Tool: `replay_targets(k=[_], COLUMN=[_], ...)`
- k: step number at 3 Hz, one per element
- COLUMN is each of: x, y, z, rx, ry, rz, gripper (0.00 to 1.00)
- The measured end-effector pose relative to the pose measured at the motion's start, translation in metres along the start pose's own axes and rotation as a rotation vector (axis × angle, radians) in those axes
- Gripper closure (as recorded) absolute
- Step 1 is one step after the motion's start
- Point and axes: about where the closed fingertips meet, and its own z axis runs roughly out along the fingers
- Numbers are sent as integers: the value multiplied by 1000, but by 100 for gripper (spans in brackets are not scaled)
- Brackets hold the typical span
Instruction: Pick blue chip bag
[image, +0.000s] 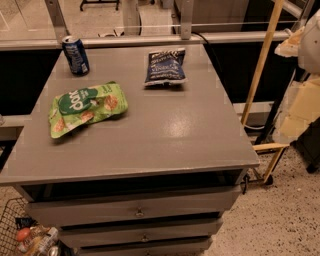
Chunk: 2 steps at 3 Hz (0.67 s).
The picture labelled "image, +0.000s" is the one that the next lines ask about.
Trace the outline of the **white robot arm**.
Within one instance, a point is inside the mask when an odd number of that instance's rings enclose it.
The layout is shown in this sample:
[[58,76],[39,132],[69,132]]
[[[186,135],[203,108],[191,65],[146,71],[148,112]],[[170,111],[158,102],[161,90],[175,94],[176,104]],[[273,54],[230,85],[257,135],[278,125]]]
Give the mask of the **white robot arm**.
[[290,143],[320,117],[320,10],[279,44],[275,53],[297,57],[298,66],[309,74],[306,81],[289,85],[276,120],[272,138]]

